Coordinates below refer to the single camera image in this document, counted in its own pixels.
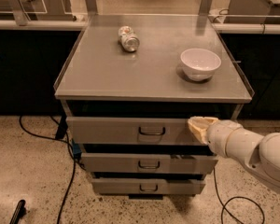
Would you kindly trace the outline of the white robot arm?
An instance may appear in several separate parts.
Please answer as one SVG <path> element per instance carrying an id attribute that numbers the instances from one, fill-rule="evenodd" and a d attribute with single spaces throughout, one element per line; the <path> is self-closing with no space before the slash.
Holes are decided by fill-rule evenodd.
<path id="1" fill-rule="evenodd" d="M 280 133 L 261 135 L 235 121 L 213 117 L 191 117 L 188 126 L 213 153 L 237 161 L 259 182 L 280 194 Z"/>

